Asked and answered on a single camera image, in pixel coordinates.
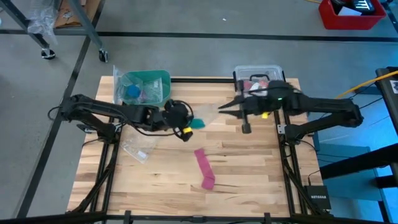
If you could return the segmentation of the black metal crossbeam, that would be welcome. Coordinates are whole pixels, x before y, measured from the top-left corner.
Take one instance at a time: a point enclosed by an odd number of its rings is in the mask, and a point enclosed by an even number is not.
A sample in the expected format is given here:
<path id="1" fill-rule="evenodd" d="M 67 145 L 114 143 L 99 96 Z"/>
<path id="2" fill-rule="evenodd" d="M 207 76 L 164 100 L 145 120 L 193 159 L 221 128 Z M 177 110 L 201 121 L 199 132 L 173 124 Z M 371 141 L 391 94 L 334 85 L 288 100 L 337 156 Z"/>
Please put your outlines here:
<path id="1" fill-rule="evenodd" d="M 320 173 L 323 179 L 330 179 L 381 166 L 391 166 L 393 179 L 398 181 L 398 143 L 328 164 Z"/>

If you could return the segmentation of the clear lidded storage box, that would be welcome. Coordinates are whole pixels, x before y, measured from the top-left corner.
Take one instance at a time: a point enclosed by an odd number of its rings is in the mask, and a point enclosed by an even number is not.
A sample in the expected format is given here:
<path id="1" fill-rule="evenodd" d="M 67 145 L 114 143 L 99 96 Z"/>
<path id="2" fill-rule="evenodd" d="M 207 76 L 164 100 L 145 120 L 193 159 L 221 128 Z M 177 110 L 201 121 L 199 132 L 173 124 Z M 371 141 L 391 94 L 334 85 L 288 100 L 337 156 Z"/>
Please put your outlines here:
<path id="1" fill-rule="evenodd" d="M 237 94 L 241 93 L 239 82 L 243 81 L 265 81 L 284 80 L 282 68 L 278 65 L 238 65 L 233 71 L 234 88 Z"/>

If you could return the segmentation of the black device in crate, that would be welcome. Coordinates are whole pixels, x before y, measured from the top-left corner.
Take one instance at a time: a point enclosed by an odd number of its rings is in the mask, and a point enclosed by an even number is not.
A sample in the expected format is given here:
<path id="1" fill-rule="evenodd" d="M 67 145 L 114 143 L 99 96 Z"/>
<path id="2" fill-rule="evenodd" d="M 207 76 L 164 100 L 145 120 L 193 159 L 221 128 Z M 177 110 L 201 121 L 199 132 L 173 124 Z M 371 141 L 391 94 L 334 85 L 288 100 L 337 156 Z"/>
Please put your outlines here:
<path id="1" fill-rule="evenodd" d="M 330 2 L 339 16 L 368 16 L 376 11 L 370 0 L 330 0 Z"/>

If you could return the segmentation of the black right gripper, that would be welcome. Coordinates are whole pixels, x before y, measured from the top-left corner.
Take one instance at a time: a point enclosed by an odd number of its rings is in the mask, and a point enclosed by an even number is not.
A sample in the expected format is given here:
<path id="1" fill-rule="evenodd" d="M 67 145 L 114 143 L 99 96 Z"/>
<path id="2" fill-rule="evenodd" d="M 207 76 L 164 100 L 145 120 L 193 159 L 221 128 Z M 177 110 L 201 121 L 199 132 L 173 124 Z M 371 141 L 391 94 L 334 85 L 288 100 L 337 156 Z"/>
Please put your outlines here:
<path id="1" fill-rule="evenodd" d="M 241 105 L 242 110 L 228 111 L 228 114 L 243 119 L 242 129 L 244 134 L 251 133 L 251 125 L 248 121 L 248 115 L 262 115 L 263 113 L 273 112 L 281 107 L 281 102 L 277 96 L 279 91 L 277 87 L 281 87 L 280 81 L 271 81 L 267 87 L 267 95 L 259 96 L 256 92 L 250 93 L 248 97 L 244 95 L 236 95 L 232 101 L 226 103 L 220 108 L 229 108 L 235 105 Z"/>

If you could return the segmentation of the blue bandage roll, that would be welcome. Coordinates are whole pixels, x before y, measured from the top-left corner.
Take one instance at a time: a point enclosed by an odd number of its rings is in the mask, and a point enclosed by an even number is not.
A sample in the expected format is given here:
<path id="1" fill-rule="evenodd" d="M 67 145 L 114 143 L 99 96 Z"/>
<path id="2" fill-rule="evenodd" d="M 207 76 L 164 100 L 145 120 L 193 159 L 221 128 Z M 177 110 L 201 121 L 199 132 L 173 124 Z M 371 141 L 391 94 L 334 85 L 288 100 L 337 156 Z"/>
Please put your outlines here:
<path id="1" fill-rule="evenodd" d="M 130 85 L 127 88 L 126 94 L 131 98 L 138 98 L 141 95 L 141 89 L 136 85 Z"/>

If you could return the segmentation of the crumpled clear plastic wrap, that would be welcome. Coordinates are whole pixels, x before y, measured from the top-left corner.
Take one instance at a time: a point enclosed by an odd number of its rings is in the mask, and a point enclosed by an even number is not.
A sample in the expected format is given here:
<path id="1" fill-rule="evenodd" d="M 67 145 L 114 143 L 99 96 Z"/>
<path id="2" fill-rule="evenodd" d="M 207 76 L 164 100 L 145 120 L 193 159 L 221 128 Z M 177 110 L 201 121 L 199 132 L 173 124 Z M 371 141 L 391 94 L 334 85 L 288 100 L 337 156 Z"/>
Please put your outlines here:
<path id="1" fill-rule="evenodd" d="M 56 18 L 57 11 L 53 4 L 32 5 L 28 16 L 28 33 L 41 34 L 49 37 L 50 40 L 57 45 L 58 40 L 53 31 Z"/>

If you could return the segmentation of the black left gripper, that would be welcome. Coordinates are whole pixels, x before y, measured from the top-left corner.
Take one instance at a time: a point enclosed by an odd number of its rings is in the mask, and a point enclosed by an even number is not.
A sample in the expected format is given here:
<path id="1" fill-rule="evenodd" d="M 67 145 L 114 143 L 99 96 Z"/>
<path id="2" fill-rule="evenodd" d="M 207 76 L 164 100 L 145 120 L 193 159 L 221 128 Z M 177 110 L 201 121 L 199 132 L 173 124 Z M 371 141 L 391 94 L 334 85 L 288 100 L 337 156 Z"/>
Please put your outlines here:
<path id="1" fill-rule="evenodd" d="M 147 118 L 146 131 L 167 131 L 171 129 L 173 135 L 187 142 L 192 136 L 190 125 L 193 121 L 192 107 L 182 100 L 167 100 L 164 108 L 150 110 Z"/>

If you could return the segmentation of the black Netgear network switch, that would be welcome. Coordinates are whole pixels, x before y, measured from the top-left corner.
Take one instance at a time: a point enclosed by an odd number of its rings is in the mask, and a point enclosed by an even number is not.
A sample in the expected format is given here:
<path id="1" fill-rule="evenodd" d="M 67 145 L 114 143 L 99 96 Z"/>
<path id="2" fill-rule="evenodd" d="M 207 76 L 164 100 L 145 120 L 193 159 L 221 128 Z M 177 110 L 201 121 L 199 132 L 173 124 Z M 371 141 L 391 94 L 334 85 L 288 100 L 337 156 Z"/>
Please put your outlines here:
<path id="1" fill-rule="evenodd" d="M 305 186 L 312 202 L 322 210 L 331 210 L 330 197 L 327 187 L 324 185 L 307 185 Z"/>

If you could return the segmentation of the grey metal cart frame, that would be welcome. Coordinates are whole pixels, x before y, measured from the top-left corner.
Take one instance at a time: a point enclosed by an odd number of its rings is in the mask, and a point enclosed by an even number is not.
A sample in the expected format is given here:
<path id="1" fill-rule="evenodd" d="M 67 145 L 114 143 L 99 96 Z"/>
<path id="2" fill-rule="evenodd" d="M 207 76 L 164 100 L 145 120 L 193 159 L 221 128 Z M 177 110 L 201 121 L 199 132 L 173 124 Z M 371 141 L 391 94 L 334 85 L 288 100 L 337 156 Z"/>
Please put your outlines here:
<path id="1" fill-rule="evenodd" d="M 58 8 L 60 6 L 61 1 L 62 0 L 23 0 L 22 2 L 26 3 L 29 6 L 28 14 L 24 15 L 11 0 L 0 0 L 0 12 L 2 11 L 6 12 L 14 20 L 14 22 L 16 22 L 16 24 L 19 25 L 20 27 L 19 31 L 22 32 L 22 34 L 27 34 L 36 44 L 39 45 L 42 51 L 42 49 L 51 49 L 50 44 L 45 40 L 46 36 L 41 34 L 28 33 L 27 27 L 29 25 L 28 16 L 30 12 L 30 7 L 32 5 L 39 5 L 39 4 L 53 4 L 55 10 L 58 13 Z M 104 0 L 101 0 L 92 22 L 83 12 L 83 9 L 80 6 L 78 0 L 68 0 L 68 3 L 72 8 L 73 12 L 80 19 L 81 27 L 66 27 L 65 33 L 68 35 L 69 34 L 86 35 L 97 46 L 98 51 L 101 49 L 106 50 L 94 25 L 99 16 L 100 10 L 102 10 Z M 59 29 L 56 28 L 53 28 L 53 31 L 55 35 L 61 33 Z"/>

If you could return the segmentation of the red plastic crate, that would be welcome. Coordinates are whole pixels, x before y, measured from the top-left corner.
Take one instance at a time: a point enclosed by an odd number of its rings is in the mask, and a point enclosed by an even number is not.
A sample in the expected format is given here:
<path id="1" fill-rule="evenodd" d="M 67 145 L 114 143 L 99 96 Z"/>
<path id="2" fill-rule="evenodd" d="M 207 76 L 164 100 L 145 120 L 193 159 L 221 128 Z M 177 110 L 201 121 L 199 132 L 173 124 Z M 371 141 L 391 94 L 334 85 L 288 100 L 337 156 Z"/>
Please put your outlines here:
<path id="1" fill-rule="evenodd" d="M 323 26 L 329 30 L 369 30 L 387 16 L 379 0 L 370 0 L 375 12 L 365 16 L 339 16 L 335 13 L 331 0 L 322 0 L 318 11 Z"/>

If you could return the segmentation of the red bandage roll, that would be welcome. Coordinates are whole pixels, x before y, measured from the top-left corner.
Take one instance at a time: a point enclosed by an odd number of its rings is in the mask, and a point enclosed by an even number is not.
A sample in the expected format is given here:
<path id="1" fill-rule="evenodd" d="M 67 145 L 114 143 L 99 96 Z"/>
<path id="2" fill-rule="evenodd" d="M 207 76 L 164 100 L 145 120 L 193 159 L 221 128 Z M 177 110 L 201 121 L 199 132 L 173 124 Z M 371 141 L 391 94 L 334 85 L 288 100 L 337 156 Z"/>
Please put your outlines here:
<path id="1" fill-rule="evenodd" d="M 259 82 L 254 82 L 254 81 L 244 81 L 244 90 L 245 91 L 249 91 L 249 89 L 251 88 L 251 86 L 255 83 L 259 83 L 260 84 L 260 89 L 263 88 L 267 88 L 268 87 L 268 82 L 265 81 L 259 81 Z"/>

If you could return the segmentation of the magenta elastic bandage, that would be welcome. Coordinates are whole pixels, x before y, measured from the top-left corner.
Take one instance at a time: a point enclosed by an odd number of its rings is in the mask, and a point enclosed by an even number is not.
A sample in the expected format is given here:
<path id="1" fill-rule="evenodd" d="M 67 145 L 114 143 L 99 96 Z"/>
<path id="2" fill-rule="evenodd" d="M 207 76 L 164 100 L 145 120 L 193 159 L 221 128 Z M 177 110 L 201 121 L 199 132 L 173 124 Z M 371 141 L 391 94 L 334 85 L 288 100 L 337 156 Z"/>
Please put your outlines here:
<path id="1" fill-rule="evenodd" d="M 205 155 L 205 150 L 203 148 L 197 149 L 194 151 L 194 155 L 203 175 L 201 187 L 206 190 L 212 190 L 215 186 L 215 175 Z"/>

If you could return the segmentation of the brown cardboard box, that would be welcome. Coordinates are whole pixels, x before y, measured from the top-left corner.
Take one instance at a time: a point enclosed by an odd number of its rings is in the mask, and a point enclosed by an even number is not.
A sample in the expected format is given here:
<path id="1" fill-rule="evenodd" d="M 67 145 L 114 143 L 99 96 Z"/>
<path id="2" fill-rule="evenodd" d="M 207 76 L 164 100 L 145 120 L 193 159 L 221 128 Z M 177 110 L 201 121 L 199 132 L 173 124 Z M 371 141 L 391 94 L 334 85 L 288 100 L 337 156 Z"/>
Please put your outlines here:
<path id="1" fill-rule="evenodd" d="M 78 2 L 85 15 L 92 22 L 101 0 L 78 0 Z M 81 22 L 70 7 L 68 0 L 62 0 L 58 8 L 54 28 L 61 29 L 66 27 L 81 27 Z"/>

